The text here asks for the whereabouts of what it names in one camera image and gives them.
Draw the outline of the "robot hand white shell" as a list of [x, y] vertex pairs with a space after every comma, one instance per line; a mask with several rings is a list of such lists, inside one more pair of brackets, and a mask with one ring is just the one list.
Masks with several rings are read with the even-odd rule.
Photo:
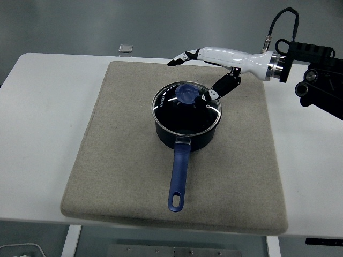
[[241, 73], [251, 73], [261, 81], [268, 81], [275, 74], [277, 58], [273, 52], [249, 54], [242, 51], [204, 47], [185, 51], [174, 57], [167, 65], [177, 66], [190, 60], [201, 60], [216, 66], [224, 67], [230, 72], [218, 80], [211, 89], [195, 98], [195, 102], [217, 100], [235, 89], [240, 83]]

